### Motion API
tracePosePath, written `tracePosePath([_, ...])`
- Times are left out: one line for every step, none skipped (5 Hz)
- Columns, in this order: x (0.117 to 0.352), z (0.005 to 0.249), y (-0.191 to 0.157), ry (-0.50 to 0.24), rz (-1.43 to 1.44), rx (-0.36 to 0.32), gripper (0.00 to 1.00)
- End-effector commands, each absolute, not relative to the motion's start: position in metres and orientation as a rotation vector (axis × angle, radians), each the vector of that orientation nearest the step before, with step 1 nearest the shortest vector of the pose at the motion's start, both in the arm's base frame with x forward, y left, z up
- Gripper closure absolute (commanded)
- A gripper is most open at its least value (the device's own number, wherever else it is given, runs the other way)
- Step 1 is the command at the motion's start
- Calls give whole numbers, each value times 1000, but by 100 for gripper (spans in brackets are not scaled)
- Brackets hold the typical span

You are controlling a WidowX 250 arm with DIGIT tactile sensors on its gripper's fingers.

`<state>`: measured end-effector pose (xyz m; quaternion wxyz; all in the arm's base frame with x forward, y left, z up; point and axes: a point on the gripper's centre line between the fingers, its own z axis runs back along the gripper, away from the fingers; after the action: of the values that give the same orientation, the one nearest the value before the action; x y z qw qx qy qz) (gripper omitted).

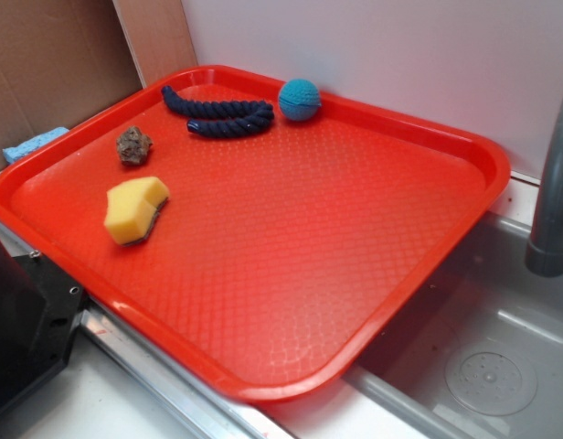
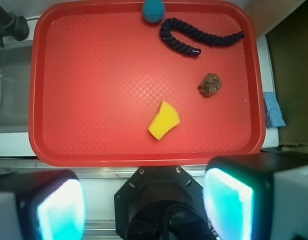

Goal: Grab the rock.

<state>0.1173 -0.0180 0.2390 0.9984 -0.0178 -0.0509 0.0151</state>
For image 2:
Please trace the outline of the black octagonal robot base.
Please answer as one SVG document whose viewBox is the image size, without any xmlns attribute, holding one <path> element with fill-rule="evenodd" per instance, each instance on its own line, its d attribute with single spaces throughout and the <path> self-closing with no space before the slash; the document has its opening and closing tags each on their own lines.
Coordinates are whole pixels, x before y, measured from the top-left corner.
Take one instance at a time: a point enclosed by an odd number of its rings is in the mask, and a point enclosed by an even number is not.
<svg viewBox="0 0 308 240">
<path fill-rule="evenodd" d="M 180 166 L 139 167 L 114 194 L 123 240 L 215 240 L 203 188 Z"/>
</svg>

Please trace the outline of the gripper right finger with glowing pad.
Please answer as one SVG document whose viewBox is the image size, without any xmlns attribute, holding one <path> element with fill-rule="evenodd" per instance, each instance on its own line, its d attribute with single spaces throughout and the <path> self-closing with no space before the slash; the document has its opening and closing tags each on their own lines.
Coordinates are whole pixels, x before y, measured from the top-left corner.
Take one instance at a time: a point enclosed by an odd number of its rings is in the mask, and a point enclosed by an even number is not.
<svg viewBox="0 0 308 240">
<path fill-rule="evenodd" d="M 308 153 L 214 157 L 202 196 L 222 240 L 308 240 Z"/>
</svg>

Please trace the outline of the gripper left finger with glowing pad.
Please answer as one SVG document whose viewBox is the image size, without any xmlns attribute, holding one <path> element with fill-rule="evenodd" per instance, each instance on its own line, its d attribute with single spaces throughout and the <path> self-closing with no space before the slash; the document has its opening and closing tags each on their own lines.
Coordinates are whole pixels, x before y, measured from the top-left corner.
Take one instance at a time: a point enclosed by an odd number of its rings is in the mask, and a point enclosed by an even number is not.
<svg viewBox="0 0 308 240">
<path fill-rule="evenodd" d="M 0 175 L 0 240 L 81 240 L 82 182 L 68 169 Z"/>
</svg>

